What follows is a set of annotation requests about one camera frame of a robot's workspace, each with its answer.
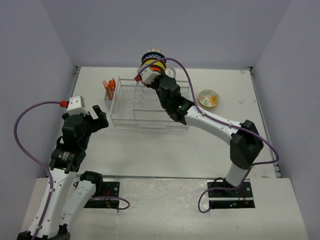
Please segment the white floral bowl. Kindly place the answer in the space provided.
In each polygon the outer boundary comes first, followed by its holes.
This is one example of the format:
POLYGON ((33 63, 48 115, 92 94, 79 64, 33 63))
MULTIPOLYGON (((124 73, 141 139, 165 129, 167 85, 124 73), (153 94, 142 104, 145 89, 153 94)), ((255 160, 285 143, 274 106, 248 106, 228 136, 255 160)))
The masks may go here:
POLYGON ((204 89, 197 95, 197 101, 209 99, 210 102, 220 102, 219 94, 212 89, 204 89))

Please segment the orange plastic bowl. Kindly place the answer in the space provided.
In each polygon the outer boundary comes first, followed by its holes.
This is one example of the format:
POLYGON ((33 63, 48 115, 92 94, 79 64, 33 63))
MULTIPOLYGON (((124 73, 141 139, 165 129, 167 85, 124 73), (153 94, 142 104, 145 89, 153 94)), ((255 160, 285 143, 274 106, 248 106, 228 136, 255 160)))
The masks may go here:
POLYGON ((158 73, 163 73, 164 69, 157 66, 157 65, 151 65, 149 66, 149 68, 153 71, 153 72, 158 72, 158 73))

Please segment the yellow blue patterned bowl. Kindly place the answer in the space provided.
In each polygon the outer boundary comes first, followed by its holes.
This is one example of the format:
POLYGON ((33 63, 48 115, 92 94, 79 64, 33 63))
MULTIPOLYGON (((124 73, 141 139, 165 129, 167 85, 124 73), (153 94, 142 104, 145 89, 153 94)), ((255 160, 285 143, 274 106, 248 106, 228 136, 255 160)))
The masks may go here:
POLYGON ((198 101, 198 104, 199 104, 202 108, 204 108, 204 109, 206 109, 206 110, 213 110, 213 109, 215 109, 215 108, 218 107, 218 105, 220 104, 220 102, 219 102, 219 101, 218 101, 218 102, 216 102, 216 101, 211 102, 211 101, 209 101, 209 99, 205 99, 204 101, 198 101))

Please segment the dark blue patterned bowl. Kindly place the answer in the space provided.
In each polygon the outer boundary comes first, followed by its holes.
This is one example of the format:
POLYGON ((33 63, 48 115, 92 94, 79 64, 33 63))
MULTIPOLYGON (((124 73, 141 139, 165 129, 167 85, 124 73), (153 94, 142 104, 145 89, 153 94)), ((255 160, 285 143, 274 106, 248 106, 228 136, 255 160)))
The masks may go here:
POLYGON ((157 48, 151 48, 146 51, 146 53, 141 57, 141 61, 147 59, 162 59, 165 58, 165 55, 160 49, 157 48))

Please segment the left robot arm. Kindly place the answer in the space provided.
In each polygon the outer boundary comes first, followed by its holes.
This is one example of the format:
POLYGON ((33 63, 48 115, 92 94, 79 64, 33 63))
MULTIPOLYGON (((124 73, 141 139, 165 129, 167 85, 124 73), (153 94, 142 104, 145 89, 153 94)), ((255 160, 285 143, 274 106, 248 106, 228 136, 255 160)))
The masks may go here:
POLYGON ((91 197, 101 195, 104 190, 102 175, 86 171, 80 177, 78 189, 66 199, 86 156, 91 135, 107 128, 109 122, 98 105, 92 107, 96 119, 81 106, 72 108, 70 101, 62 101, 60 106, 66 107, 67 112, 62 115, 62 134, 56 141, 49 166, 44 168, 48 183, 32 224, 18 234, 19 240, 70 239, 70 230, 81 210, 91 197))

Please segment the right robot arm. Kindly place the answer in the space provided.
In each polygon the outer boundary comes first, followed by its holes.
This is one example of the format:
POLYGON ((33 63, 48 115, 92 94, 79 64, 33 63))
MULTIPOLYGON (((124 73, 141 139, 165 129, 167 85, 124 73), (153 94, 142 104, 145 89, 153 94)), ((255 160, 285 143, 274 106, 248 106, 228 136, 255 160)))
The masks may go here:
POLYGON ((230 169, 224 179, 223 191, 233 197, 241 191, 240 183, 264 147, 255 124, 229 121, 183 97, 176 80, 166 74, 155 73, 143 80, 146 87, 156 91, 161 107, 175 122, 202 129, 229 145, 230 169))

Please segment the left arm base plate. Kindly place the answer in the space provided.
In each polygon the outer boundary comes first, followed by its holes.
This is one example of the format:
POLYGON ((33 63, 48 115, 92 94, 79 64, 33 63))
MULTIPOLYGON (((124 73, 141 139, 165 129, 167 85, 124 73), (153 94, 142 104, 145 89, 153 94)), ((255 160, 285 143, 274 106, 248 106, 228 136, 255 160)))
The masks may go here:
POLYGON ((105 196, 106 198, 97 198, 89 200, 85 209, 118 209, 120 201, 118 199, 111 199, 110 197, 119 197, 120 182, 119 181, 104 181, 102 189, 95 197, 105 196))

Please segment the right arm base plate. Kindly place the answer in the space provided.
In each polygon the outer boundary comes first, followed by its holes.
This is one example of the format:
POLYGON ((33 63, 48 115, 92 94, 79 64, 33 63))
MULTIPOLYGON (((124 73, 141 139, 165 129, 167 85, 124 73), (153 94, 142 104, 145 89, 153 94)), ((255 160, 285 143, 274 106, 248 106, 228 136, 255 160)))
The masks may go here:
POLYGON ((208 198, 211 209, 254 209, 256 207, 249 181, 245 181, 237 190, 211 190, 208 192, 208 198))

